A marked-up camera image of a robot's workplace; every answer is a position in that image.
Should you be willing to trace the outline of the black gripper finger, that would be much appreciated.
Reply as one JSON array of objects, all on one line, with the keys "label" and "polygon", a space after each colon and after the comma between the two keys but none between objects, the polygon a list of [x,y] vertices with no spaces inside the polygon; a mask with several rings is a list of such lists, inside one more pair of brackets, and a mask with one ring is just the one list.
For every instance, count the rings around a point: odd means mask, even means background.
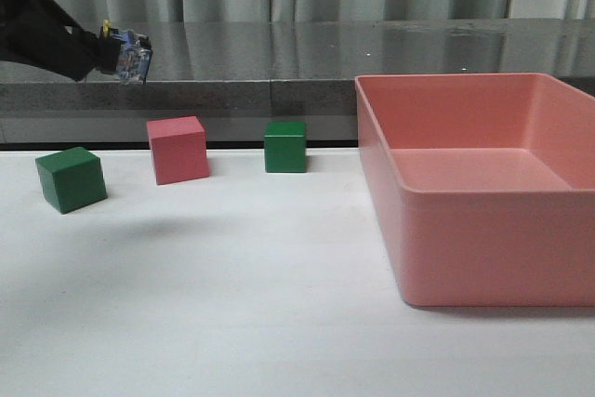
[{"label": "black gripper finger", "polygon": [[99,67],[99,39],[55,0],[1,0],[1,60],[80,81]]}]

